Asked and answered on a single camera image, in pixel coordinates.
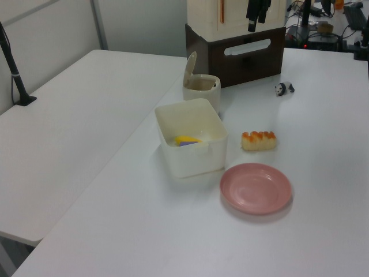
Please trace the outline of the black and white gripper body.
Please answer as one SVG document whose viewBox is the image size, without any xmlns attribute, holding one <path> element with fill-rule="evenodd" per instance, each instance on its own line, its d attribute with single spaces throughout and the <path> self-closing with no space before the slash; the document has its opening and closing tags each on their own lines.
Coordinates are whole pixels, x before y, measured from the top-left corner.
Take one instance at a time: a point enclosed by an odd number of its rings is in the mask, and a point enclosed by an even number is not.
<svg viewBox="0 0 369 277">
<path fill-rule="evenodd" d="M 266 12 L 271 6 L 271 0 L 249 0 L 247 13 Z"/>
</svg>

